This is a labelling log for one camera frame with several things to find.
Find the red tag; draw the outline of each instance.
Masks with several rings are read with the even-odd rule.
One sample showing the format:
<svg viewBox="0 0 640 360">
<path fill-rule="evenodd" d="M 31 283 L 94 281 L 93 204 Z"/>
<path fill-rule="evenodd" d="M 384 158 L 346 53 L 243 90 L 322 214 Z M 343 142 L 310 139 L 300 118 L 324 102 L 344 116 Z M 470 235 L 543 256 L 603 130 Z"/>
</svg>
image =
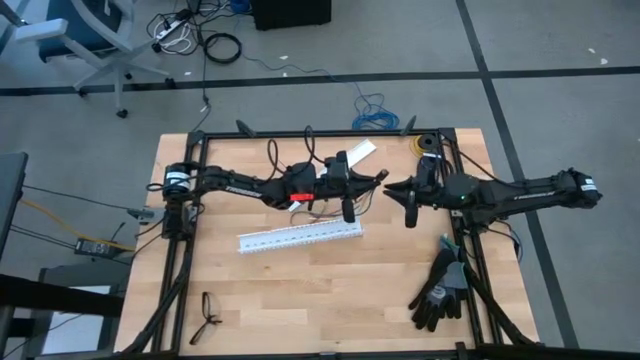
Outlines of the red tag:
<svg viewBox="0 0 640 360">
<path fill-rule="evenodd" d="M 313 200 L 313 194 L 293 194 L 290 199 L 291 201 L 309 201 Z"/>
</svg>

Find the black box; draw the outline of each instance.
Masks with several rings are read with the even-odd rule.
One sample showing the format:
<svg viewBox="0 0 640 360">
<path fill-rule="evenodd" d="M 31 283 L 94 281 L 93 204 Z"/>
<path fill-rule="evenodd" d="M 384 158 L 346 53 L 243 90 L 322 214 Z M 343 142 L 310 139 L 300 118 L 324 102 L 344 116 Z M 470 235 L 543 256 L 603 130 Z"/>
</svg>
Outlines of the black box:
<svg viewBox="0 0 640 360">
<path fill-rule="evenodd" d="M 258 30 L 331 21 L 331 0 L 251 0 L 251 8 Z"/>
</svg>

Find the chair base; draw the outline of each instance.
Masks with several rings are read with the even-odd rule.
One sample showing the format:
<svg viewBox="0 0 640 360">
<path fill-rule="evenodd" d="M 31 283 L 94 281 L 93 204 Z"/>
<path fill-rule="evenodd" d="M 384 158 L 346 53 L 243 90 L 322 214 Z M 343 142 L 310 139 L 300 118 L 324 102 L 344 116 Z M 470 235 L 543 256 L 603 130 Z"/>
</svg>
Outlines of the chair base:
<svg viewBox="0 0 640 360">
<path fill-rule="evenodd" d="M 89 83 L 101 79 L 107 75 L 113 76 L 113 85 L 114 85 L 114 96 L 117 113 L 116 115 L 120 118 L 126 118 L 128 115 L 128 111 L 122 107 L 122 94 L 123 94 L 123 81 L 122 78 L 126 78 L 127 80 L 131 80 L 133 76 L 131 75 L 131 71 L 139 71 L 152 75 L 160 75 L 165 78 L 165 83 L 169 85 L 169 83 L 173 84 L 172 87 L 175 87 L 175 82 L 170 78 L 168 72 L 156 69 L 149 66 L 139 65 L 133 62 L 133 59 L 142 53 L 146 48 L 148 48 L 148 43 L 142 44 L 137 48 L 133 49 L 131 52 L 127 53 L 117 53 L 108 58 L 89 61 L 87 57 L 83 57 L 89 64 L 96 68 L 90 74 L 87 74 L 85 77 L 80 79 L 73 85 L 73 88 L 78 91 L 78 94 L 81 97 L 86 95 L 86 92 L 82 91 L 82 88 Z"/>
</svg>

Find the chair wheel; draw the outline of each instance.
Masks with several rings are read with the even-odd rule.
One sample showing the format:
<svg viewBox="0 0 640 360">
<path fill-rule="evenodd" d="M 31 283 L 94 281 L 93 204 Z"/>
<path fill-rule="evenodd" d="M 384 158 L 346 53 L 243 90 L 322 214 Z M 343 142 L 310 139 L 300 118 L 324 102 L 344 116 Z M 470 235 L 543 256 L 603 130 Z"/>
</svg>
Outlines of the chair wheel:
<svg viewBox="0 0 640 360">
<path fill-rule="evenodd" d="M 176 81 L 173 80 L 172 78 L 164 79 L 164 83 L 167 85 L 167 87 L 169 87 L 169 89 L 177 89 L 178 88 L 178 86 L 176 86 Z"/>
</svg>

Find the yellow cable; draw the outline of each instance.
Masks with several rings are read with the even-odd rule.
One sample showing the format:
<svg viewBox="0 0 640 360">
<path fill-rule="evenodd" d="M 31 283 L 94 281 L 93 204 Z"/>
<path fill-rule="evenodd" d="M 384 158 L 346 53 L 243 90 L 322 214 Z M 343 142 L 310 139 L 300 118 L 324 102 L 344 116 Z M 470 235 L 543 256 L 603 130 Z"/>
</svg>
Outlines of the yellow cable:
<svg viewBox="0 0 640 360">
<path fill-rule="evenodd" d="M 126 250 L 126 251 L 134 251 L 135 250 L 134 248 L 129 247 L 129 246 L 119 245 L 119 244 L 112 243 L 112 242 L 109 242 L 109 241 L 106 241 L 106 240 L 100 240 L 100 239 L 96 239 L 96 238 L 93 238 L 91 236 L 87 236 L 85 234 L 82 234 L 79 231 L 76 231 L 74 228 L 72 228 L 69 224 L 65 223 L 57 215 L 55 215 L 51 211 L 45 209 L 44 207 L 42 207 L 42 206 L 40 206 L 40 205 L 38 205 L 38 204 L 36 204 L 34 202 L 31 202 L 29 200 L 25 200 L 25 199 L 21 199 L 20 202 L 25 204 L 25 205 L 27 205 L 27 206 L 30 206 L 30 207 L 38 210 L 38 211 L 40 211 L 42 213 L 44 213 L 45 215 L 50 217 L 51 220 L 57 222 L 58 225 L 62 226 L 65 230 L 69 231 L 70 233 L 72 233 L 73 235 L 75 235 L 77 237 L 83 238 L 83 239 L 88 240 L 88 241 L 96 242 L 98 244 L 105 244 L 105 245 L 113 246 L 115 248 Z"/>
</svg>

